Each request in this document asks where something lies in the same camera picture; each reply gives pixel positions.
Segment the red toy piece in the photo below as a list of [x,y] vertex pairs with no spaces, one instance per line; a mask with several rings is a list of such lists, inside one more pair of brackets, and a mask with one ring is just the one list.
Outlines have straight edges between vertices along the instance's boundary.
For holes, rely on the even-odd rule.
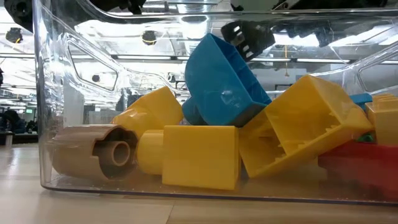
[[398,147],[350,141],[318,157],[318,165],[365,189],[376,187],[398,200]]

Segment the blue toy piece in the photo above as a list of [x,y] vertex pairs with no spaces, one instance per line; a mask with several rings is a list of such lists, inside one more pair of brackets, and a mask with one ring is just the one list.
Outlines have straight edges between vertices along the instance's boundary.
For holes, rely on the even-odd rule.
[[373,102],[372,96],[369,95],[368,93],[351,95],[349,97],[354,101],[355,104],[360,106],[362,108],[362,110],[366,110],[365,103]]
[[236,48],[212,34],[191,54],[185,82],[192,97],[183,112],[193,125],[243,127],[271,103]]

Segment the clear plastic bin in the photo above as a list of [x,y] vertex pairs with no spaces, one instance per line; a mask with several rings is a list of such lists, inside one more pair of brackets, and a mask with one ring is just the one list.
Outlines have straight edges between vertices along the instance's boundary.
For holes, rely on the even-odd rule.
[[167,9],[34,1],[45,188],[397,203],[398,10]]

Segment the table surface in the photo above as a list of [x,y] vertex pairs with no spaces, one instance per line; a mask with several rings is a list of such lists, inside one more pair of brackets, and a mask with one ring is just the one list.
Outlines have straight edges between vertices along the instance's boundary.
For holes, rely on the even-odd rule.
[[398,223],[398,208],[71,194],[40,186],[36,144],[0,147],[1,223]]

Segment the tan toy piece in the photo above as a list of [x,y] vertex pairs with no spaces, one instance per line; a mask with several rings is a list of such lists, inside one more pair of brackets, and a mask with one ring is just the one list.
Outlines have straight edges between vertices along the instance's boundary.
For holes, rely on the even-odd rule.
[[122,126],[66,127],[53,140],[59,174],[91,180],[123,180],[132,172],[137,136]]

